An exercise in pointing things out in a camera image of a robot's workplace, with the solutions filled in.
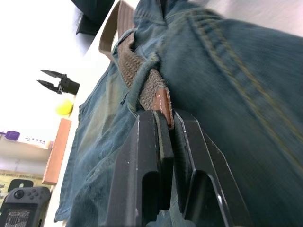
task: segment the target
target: brown belt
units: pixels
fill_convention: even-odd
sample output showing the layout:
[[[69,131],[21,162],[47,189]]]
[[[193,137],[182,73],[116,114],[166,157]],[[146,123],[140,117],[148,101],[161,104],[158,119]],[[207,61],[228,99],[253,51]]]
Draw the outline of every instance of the brown belt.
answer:
[[[118,37],[120,38],[127,30],[134,28],[133,17],[134,9],[124,1],[119,1],[110,14],[101,35],[99,51],[111,61],[113,61],[111,47],[116,31],[118,29]],[[133,43],[134,34],[131,33],[118,46],[119,69],[123,80],[129,88],[132,87],[140,66],[145,62],[143,58],[132,51],[131,46]],[[145,110],[161,111],[167,120],[169,128],[174,128],[169,90],[156,69],[150,70],[140,93],[139,101]]]

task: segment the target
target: belt loop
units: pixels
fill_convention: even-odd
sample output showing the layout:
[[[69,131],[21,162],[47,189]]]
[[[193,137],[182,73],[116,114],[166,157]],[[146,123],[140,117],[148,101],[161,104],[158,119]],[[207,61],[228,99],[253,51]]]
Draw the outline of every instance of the belt loop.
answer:
[[[131,33],[135,33],[136,31],[137,28],[131,28],[124,32],[123,35],[119,38],[118,42],[115,44],[111,54],[116,54],[118,51],[118,46],[121,44],[121,42],[123,42]]]
[[[130,88],[128,94],[128,108],[134,114],[137,115],[137,106],[139,102],[140,93],[144,87],[144,84],[149,76],[151,69],[159,62],[159,58],[156,53],[152,53],[148,60],[144,62],[139,70],[137,75],[134,78],[133,84]]]

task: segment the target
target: seam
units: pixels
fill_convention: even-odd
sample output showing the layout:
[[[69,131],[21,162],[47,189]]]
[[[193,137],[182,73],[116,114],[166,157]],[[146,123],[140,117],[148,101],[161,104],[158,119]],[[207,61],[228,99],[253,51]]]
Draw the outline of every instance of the seam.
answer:
[[[148,12],[144,9],[136,9],[135,13],[134,13],[135,17],[157,17],[160,19],[161,22],[164,23],[162,16],[159,15],[159,13],[152,13],[152,12]]]
[[[119,71],[116,71],[115,73],[113,73],[113,74],[111,74],[110,76],[108,76],[108,78],[107,79],[111,79],[111,77],[114,77],[114,76],[116,76],[116,74],[117,73],[119,73]],[[99,81],[98,83],[97,83],[97,85],[95,86],[95,88],[94,88],[94,90],[91,92],[91,94],[89,95],[89,100],[87,99],[85,102],[87,102],[86,104],[85,104],[85,106],[83,106],[82,107],[82,105],[83,104],[81,104],[80,106],[79,106],[79,114],[80,114],[80,111],[81,111],[81,119],[79,119],[79,117],[78,117],[78,121],[80,122],[80,121],[83,121],[83,112],[84,112],[84,110],[85,110],[85,107],[88,105],[88,102],[91,100],[91,98],[94,96],[94,94],[95,94],[95,92],[96,92],[96,90],[99,88],[99,86],[101,86],[101,82],[103,81],[103,79],[104,79],[104,77],[102,78],[102,80],[101,81]],[[107,91],[107,86],[105,86],[105,90],[104,90],[104,92],[101,94],[101,95],[99,95],[98,96],[98,98],[102,98],[103,96],[106,96],[106,91]],[[85,119],[88,119],[91,115],[93,114],[93,112],[90,112],[88,115],[86,115],[85,117]]]
[[[278,114],[282,117],[284,122],[289,126],[289,128],[293,131],[293,134],[296,135],[300,142],[303,143],[303,135],[300,133],[300,131],[294,126],[294,124],[288,119],[286,114],[283,112],[283,110],[280,108],[278,103],[276,103],[269,94],[264,90],[264,88],[261,86],[261,84],[257,81],[255,76],[250,72],[250,70],[245,66],[245,64],[241,61],[241,59],[237,56],[237,54],[232,50],[231,46],[228,44],[228,41],[223,36],[222,32],[220,31],[219,27],[209,19],[209,15],[206,10],[206,21],[213,27],[214,31],[218,34],[219,38],[221,39],[223,45],[225,46],[227,52],[232,56],[232,58],[236,61],[240,69],[247,75],[247,77],[252,81],[252,83],[255,85],[257,90],[266,98],[268,103],[278,112]]]
[[[142,57],[144,58],[144,60],[146,60],[146,61],[148,60],[148,57],[145,56],[145,53],[144,53],[143,48],[142,48],[141,45],[138,45],[138,47],[137,47],[137,49],[134,51],[134,53],[140,54],[140,55],[142,55]]]
[[[206,42],[210,54],[214,57],[214,59],[217,61],[217,63],[222,67],[223,71],[228,75],[228,77],[234,82],[236,88],[240,91],[240,93],[244,96],[244,98],[248,101],[248,103],[251,105],[253,110],[255,111],[256,115],[259,117],[259,119],[264,123],[266,128],[269,130],[270,134],[274,137],[274,139],[278,142],[278,144],[282,147],[282,149],[287,153],[287,155],[290,157],[291,160],[293,160],[300,168],[300,170],[303,172],[303,166],[300,163],[300,161],[297,159],[296,156],[294,156],[291,153],[291,150],[287,147],[287,145],[282,141],[280,136],[272,129],[271,125],[267,122],[267,120],[262,115],[262,112],[259,110],[259,108],[255,105],[253,100],[246,94],[243,87],[240,85],[240,83],[237,81],[237,79],[232,75],[228,67],[224,64],[224,62],[220,59],[218,56],[210,38],[208,37],[207,33],[205,32],[204,28],[202,26],[199,26],[201,35],[204,38],[204,41]]]
[[[148,21],[153,22],[153,23],[158,24],[158,25],[162,25],[162,26],[166,25],[166,23],[164,23],[163,21],[153,20],[153,19],[150,19],[148,17],[135,16],[134,19],[144,19],[144,20],[148,20]]]
[[[153,105],[153,108],[156,109],[157,98],[158,98],[159,101],[160,101],[160,110],[161,110],[161,113],[163,113],[163,111],[162,111],[162,101],[161,101],[161,96],[160,96],[160,95],[157,95],[157,96],[156,96],[156,98],[155,98],[155,104]]]
[[[103,158],[100,158],[100,153],[99,153],[99,154],[98,154],[98,158],[100,159],[100,161],[96,164],[96,169],[95,169],[94,172],[91,174],[91,176],[89,176],[88,178],[87,178],[87,177],[85,178],[84,183],[88,182],[90,179],[92,179],[94,176],[96,176],[98,173],[100,173],[100,171],[103,170],[102,168],[100,168],[100,165],[102,164],[102,163],[100,163],[100,162],[101,162],[102,160],[104,160],[105,158],[106,158],[107,160],[108,160],[109,158],[111,158],[111,156],[112,156],[114,153],[120,151],[121,147],[122,147],[122,145],[119,146],[117,149],[115,149],[112,153],[107,154],[106,156],[104,156]]]
[[[170,26],[168,26],[167,32],[164,34],[158,45],[157,53],[159,55],[163,55],[163,53],[165,52],[164,49],[169,45],[168,41],[173,40],[175,35],[179,34],[180,30],[184,28],[184,24],[187,21],[187,18],[188,17],[186,16],[179,17],[174,20],[173,23],[170,24]]]
[[[82,111],[82,112],[84,111],[85,107],[88,105],[89,101],[93,97],[93,94],[96,92],[97,88],[99,86],[101,86],[102,81],[105,80],[105,78],[108,76],[108,73],[109,73],[111,67],[112,67],[112,65],[111,65],[111,62],[110,62],[109,65],[108,65],[108,67],[107,67],[106,72],[101,76],[101,78],[99,79],[99,81],[95,85],[95,87],[92,90],[92,92],[90,93],[90,95],[87,97],[87,99],[84,101],[84,103],[82,103],[81,105],[79,105],[79,113],[80,113],[80,111]]]
[[[165,19],[169,19],[171,17],[174,17],[176,15],[180,15],[180,14],[188,14],[190,12],[194,12],[194,11],[197,11],[197,10],[200,10],[201,8],[193,8],[193,9],[187,9],[187,10],[184,10],[184,11],[181,11],[181,12],[178,12],[178,13],[174,13],[172,15],[169,15],[168,17],[165,17]]]

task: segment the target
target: wooden block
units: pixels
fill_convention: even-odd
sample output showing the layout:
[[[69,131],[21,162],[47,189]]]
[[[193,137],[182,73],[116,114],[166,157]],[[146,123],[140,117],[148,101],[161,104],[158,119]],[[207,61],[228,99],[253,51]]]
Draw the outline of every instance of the wooden block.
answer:
[[[71,128],[71,121],[62,118],[56,139],[53,144],[52,152],[47,161],[46,169],[42,179],[43,184],[55,185],[58,182],[58,177],[61,169],[61,164],[62,164],[70,128]]]

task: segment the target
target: blue jeans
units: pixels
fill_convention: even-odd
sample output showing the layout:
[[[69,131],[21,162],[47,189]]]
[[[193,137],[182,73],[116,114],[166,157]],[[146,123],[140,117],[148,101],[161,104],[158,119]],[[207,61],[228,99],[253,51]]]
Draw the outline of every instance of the blue jeans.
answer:
[[[302,225],[303,39],[167,2],[163,19],[157,1],[140,1],[135,52],[159,57],[173,108],[192,113],[224,153],[254,224]],[[105,223],[115,158],[135,122],[129,92],[112,62],[80,106],[55,221]],[[192,226],[174,196],[149,225]]]

